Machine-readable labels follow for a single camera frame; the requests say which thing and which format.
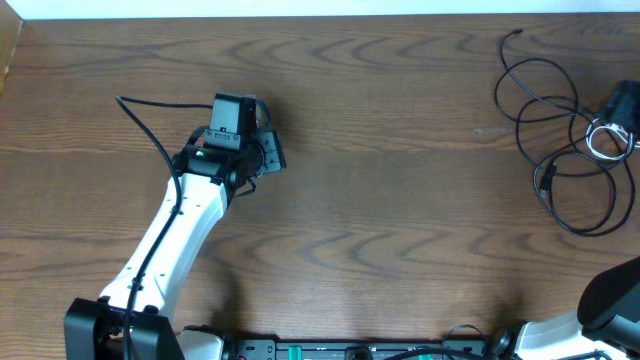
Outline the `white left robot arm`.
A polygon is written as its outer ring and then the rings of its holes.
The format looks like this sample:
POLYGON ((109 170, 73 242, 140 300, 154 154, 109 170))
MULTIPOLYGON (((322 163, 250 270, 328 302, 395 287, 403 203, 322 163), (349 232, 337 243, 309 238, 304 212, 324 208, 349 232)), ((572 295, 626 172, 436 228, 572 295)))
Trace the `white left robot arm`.
POLYGON ((241 143, 234 133, 197 129, 173 159, 174 178, 125 266, 97 300, 77 298, 64 318, 69 359, 225 359, 234 348, 213 331, 173 329, 181 291, 204 240, 237 189, 285 169, 276 131, 241 143))

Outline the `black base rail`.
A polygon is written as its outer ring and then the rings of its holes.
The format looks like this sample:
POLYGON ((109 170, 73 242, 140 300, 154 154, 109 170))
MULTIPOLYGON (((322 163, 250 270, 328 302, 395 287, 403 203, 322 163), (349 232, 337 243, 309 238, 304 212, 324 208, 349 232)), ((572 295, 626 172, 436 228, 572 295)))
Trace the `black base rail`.
POLYGON ((506 342, 485 337, 442 340, 283 340, 275 335, 233 336, 208 326, 187 326, 177 335, 186 359, 211 360, 383 360, 411 352, 415 359, 515 359, 506 342))

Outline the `cardboard side panel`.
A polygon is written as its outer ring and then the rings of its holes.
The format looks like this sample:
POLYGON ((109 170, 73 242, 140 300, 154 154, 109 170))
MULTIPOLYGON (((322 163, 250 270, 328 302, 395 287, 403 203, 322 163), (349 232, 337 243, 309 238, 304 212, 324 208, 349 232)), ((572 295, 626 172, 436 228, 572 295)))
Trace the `cardboard side panel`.
POLYGON ((0 89, 9 74, 10 65, 21 34, 23 19, 6 0, 0 4, 0 89))

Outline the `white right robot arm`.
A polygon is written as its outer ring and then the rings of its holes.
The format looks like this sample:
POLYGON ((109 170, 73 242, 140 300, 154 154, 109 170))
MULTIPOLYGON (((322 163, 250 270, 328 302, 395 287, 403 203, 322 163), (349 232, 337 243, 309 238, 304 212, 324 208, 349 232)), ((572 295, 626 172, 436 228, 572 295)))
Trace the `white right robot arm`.
MULTIPOLYGON (((622 153, 606 158, 592 150, 559 149, 534 165, 533 185, 545 210, 568 232, 599 237, 617 230, 599 228, 609 221, 610 213, 591 228, 578 229, 562 221, 555 210, 553 180, 560 175, 556 160, 569 155, 584 158, 598 167, 597 174, 608 177, 611 190, 616 184, 610 170, 626 165, 639 136, 639 83, 625 80, 616 85, 603 112, 602 121, 610 133, 621 131, 627 137, 622 153)), ((592 144, 595 121, 589 122, 584 141, 592 144)), ((639 357, 639 259, 634 258, 597 275, 584 290, 577 310, 544 322, 525 322, 505 329, 486 350, 489 359, 637 359, 639 357)))

